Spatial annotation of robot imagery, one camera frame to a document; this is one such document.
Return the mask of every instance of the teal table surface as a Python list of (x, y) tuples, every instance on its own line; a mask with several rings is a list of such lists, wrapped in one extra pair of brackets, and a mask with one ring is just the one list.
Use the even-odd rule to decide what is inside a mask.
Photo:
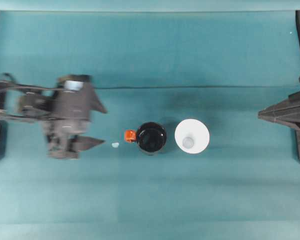
[[(106, 143), (69, 161), (39, 123), (8, 123), (0, 240), (300, 240), (295, 133), (257, 118), (300, 89), (298, 44), (293, 11), (1, 12), (0, 73), (90, 74), (108, 114), (86, 133)], [(186, 118), (210, 131), (200, 154), (175, 143)], [(148, 121), (168, 134), (156, 156), (123, 140)]]
[(0, 0), (0, 10), (69, 12), (234, 12), (300, 10), (300, 0)]

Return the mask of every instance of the black cup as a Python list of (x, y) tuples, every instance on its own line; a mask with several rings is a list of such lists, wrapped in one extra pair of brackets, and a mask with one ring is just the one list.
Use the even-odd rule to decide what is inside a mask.
[(155, 122), (147, 122), (142, 124), (136, 131), (135, 141), (143, 152), (153, 155), (166, 144), (167, 133), (161, 125)]

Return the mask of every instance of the small white object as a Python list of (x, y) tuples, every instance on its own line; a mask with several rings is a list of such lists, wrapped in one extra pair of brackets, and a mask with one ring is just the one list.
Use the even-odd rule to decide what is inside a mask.
[(210, 142), (208, 128), (196, 119), (180, 122), (175, 129), (174, 138), (179, 148), (188, 154), (201, 153)]
[(112, 146), (113, 148), (117, 149), (117, 148), (119, 147), (119, 143), (118, 143), (118, 142), (113, 142), (113, 143), (111, 144), (111, 146)]
[(82, 89), (83, 85), (84, 83), (82, 81), (67, 80), (64, 83), (64, 88), (69, 90), (79, 91), (80, 89)]

